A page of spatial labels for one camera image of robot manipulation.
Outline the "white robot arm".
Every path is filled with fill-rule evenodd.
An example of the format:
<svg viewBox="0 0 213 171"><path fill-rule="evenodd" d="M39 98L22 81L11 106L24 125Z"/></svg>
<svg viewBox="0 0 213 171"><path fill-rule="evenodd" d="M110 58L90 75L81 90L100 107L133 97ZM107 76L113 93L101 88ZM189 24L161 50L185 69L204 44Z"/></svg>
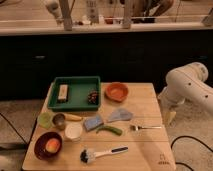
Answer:
<svg viewBox="0 0 213 171"><path fill-rule="evenodd" d="M164 125L172 122L176 115L175 108L186 99L213 114L213 87L205 83L207 78L208 69L200 62L189 63L167 73L166 86L158 95Z"/></svg>

